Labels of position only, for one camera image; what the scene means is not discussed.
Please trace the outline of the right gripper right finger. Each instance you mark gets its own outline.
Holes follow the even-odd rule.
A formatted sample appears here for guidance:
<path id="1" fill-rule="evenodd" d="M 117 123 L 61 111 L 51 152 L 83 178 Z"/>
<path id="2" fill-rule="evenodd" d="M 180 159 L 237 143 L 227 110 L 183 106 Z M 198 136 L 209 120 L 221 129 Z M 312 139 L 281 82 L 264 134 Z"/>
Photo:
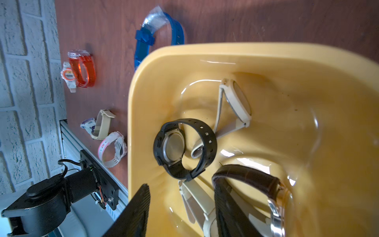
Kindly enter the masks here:
<path id="1" fill-rule="evenodd" d="M 214 179 L 216 220 L 220 237 L 260 237 L 261 234 L 249 221 L 229 192 L 224 178 Z"/>

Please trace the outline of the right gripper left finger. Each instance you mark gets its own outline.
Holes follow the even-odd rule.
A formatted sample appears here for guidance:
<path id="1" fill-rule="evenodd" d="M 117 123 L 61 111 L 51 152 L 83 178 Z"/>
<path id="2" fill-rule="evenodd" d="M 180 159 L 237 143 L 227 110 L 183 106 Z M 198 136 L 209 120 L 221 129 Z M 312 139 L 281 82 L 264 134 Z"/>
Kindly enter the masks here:
<path id="1" fill-rule="evenodd" d="M 143 184 L 104 237 L 145 237 L 151 202 L 150 189 Z"/>

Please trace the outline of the beige strap watch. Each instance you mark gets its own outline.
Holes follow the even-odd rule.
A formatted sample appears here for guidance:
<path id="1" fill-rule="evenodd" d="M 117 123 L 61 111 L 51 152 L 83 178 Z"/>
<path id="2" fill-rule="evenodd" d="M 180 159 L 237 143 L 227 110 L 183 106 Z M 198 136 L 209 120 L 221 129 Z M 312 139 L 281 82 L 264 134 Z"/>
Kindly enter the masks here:
<path id="1" fill-rule="evenodd" d="M 195 180 L 179 181 L 178 185 L 189 221 L 192 224 L 198 223 L 206 237 L 217 237 L 219 234 L 215 201 Z M 259 234 L 270 237 L 271 220 L 243 200 L 235 191 L 231 191 L 231 196 L 242 208 L 243 213 L 248 216 L 249 221 L 258 229 Z"/>

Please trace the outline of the brown leather strap watch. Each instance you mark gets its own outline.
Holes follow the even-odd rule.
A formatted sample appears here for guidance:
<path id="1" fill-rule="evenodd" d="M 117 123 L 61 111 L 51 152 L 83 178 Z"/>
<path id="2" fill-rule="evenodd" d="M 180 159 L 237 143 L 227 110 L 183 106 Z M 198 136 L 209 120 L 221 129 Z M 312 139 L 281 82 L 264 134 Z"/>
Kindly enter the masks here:
<path id="1" fill-rule="evenodd" d="M 246 202 L 257 192 L 263 194 L 270 213 L 268 218 L 271 220 L 271 237 L 289 235 L 293 227 L 293 195 L 279 178 L 241 165 L 225 165 L 219 168 L 212 176 L 213 187 L 215 178 L 224 178 L 229 185 L 229 192 L 235 191 Z"/>

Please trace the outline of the black digital watch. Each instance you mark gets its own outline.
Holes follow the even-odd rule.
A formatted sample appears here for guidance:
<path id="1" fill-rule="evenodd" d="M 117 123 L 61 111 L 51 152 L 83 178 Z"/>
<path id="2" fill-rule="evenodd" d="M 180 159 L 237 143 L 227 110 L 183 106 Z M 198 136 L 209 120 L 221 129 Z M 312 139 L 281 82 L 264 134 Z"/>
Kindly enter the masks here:
<path id="1" fill-rule="evenodd" d="M 182 164 L 186 144 L 185 133 L 179 128 L 179 124 L 193 128 L 203 143 L 200 161 L 193 170 L 184 168 Z M 210 126 L 195 118 L 182 118 L 162 125 L 154 140 L 153 153 L 158 165 L 162 166 L 171 177 L 190 182 L 213 163 L 217 146 L 216 135 Z"/>

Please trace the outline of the white slim strap watch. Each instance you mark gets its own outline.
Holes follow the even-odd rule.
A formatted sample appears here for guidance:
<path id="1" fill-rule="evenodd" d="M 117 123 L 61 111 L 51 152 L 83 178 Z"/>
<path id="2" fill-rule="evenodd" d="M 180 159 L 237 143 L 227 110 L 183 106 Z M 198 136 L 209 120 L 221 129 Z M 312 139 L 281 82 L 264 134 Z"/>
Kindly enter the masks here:
<path id="1" fill-rule="evenodd" d="M 237 119 L 219 129 L 223 98 L 226 99 L 234 114 L 237 116 Z M 216 138 L 220 139 L 232 132 L 249 127 L 252 119 L 251 114 L 252 111 L 247 97 L 237 82 L 232 79 L 223 79 L 219 85 L 218 109 L 213 128 Z"/>

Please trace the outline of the blue transparent watch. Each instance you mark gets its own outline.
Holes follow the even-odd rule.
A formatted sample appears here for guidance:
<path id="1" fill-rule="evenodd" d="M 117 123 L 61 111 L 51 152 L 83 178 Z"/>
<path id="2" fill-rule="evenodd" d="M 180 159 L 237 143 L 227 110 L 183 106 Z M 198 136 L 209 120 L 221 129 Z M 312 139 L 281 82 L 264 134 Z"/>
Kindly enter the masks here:
<path id="1" fill-rule="evenodd" d="M 185 31 L 181 23 L 156 6 L 144 19 L 141 28 L 136 31 L 136 49 L 134 53 L 134 69 L 137 70 L 142 61 L 149 55 L 150 47 L 156 42 L 155 33 L 169 25 L 171 27 L 171 45 L 185 44 Z"/>

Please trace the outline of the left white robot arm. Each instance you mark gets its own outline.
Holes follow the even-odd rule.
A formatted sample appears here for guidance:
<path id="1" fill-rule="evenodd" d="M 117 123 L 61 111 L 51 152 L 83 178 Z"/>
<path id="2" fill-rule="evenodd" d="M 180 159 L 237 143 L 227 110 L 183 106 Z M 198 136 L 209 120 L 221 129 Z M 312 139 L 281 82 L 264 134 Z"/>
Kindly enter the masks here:
<path id="1" fill-rule="evenodd" d="M 57 174 L 29 187 L 1 212 L 7 218 L 8 237 L 42 237 L 54 231 L 71 211 L 71 204 L 98 190 L 95 171 L 86 168 L 65 176 Z"/>

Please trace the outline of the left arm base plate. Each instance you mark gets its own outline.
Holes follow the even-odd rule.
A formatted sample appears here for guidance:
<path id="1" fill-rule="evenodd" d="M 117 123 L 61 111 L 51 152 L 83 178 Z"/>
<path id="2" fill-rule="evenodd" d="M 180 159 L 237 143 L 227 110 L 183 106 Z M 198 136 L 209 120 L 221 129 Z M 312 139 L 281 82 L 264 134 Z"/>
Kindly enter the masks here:
<path id="1" fill-rule="evenodd" d="M 91 168 L 95 172 L 100 199 L 113 211 L 116 211 L 119 200 L 119 186 L 101 165 L 86 151 L 80 150 L 83 168 Z"/>

